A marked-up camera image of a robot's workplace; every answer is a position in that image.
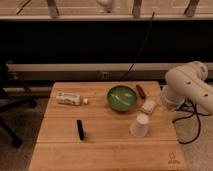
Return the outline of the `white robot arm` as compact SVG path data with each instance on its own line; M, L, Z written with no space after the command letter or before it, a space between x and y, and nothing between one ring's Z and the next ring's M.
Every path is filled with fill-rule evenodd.
M165 124L172 122L175 110L186 98L213 114L213 87L205 82L207 76L208 68L200 61L176 66L166 72L166 85L160 94Z

